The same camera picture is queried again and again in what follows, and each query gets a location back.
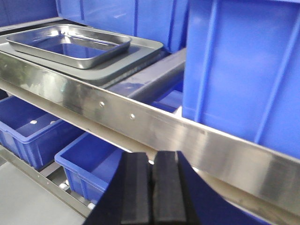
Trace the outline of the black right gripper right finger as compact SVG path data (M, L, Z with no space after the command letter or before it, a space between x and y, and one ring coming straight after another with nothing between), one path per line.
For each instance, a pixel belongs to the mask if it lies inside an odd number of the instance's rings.
M159 151L153 165L156 225L261 225L212 189L180 151Z

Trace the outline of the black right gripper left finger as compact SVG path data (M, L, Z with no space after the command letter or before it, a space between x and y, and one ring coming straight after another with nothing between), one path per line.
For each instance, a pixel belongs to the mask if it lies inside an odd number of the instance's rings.
M143 152L123 153L119 166L85 225L149 225L150 166Z

